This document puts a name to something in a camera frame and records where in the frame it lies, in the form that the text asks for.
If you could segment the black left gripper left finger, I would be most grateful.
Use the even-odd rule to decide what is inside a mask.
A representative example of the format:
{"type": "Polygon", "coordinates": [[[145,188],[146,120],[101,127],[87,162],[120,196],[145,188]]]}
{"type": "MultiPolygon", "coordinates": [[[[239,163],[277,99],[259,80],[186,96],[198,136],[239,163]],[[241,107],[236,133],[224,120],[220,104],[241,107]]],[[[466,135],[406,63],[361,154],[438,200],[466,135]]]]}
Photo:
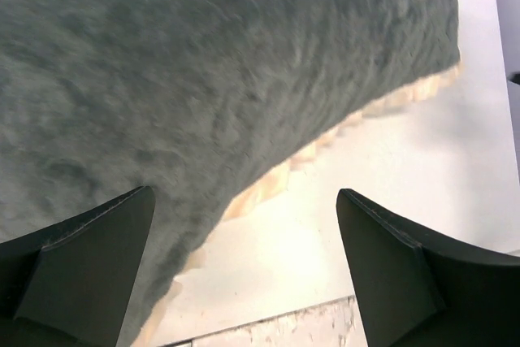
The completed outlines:
{"type": "Polygon", "coordinates": [[[114,346],[155,208],[139,187],[1,244],[3,346],[114,346]]]}

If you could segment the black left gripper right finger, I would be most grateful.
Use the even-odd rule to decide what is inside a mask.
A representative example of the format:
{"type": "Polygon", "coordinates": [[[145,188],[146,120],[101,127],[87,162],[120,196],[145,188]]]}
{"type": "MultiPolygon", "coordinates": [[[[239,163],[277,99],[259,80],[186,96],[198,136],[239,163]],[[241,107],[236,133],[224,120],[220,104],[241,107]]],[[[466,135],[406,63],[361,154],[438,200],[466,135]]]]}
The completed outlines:
{"type": "Polygon", "coordinates": [[[352,189],[336,213],[371,347],[517,346],[519,259],[401,217],[352,189]]]}

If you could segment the white pillowcase with cream ruffle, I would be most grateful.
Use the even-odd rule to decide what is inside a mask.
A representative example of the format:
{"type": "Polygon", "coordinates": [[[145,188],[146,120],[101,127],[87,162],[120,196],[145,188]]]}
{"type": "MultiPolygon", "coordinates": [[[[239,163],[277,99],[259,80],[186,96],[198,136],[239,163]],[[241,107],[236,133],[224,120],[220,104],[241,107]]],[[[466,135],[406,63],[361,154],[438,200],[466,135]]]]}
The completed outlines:
{"type": "Polygon", "coordinates": [[[460,61],[457,0],[1,0],[1,237],[148,185],[118,345],[231,202],[460,61]]]}

